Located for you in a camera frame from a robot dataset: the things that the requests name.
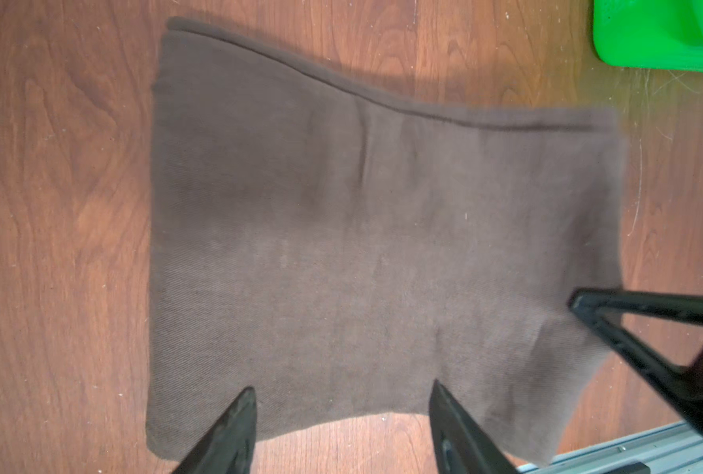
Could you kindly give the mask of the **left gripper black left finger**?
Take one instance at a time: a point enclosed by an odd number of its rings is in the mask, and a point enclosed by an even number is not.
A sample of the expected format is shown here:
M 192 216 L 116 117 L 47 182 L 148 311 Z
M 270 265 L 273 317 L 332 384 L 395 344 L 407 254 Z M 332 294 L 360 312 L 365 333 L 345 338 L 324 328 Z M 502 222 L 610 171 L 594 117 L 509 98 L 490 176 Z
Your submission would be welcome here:
M 248 386 L 172 473 L 249 474 L 256 446 L 256 422 L 256 391 Z

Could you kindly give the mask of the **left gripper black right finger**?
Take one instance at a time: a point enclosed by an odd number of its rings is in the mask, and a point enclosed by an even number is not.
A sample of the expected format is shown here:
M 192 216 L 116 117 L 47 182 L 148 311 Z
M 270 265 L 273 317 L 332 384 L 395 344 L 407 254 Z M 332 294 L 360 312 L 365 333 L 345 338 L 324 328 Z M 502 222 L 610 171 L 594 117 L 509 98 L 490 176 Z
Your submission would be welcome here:
M 451 392 L 435 380 L 428 418 L 440 474 L 517 474 L 513 464 Z

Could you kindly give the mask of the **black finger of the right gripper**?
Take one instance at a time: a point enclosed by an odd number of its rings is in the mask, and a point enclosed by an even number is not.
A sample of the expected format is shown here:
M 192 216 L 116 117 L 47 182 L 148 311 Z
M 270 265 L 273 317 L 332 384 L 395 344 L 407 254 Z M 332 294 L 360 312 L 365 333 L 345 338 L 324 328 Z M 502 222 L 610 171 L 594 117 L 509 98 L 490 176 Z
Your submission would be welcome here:
M 703 350 L 692 365 L 680 367 L 614 321 L 615 314 L 630 313 L 703 326 L 703 296 L 579 288 L 568 306 L 703 436 Z

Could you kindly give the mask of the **brown trousers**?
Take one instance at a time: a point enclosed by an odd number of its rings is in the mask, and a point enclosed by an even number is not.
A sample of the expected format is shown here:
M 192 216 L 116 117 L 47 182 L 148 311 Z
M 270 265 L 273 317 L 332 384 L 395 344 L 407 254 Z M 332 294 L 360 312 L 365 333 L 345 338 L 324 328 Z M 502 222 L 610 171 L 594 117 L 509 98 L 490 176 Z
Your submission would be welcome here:
M 269 440 L 439 380 L 551 460 L 608 353 L 568 299 L 622 284 L 614 112 L 424 104 L 185 18 L 153 92 L 151 452 L 247 386 Z

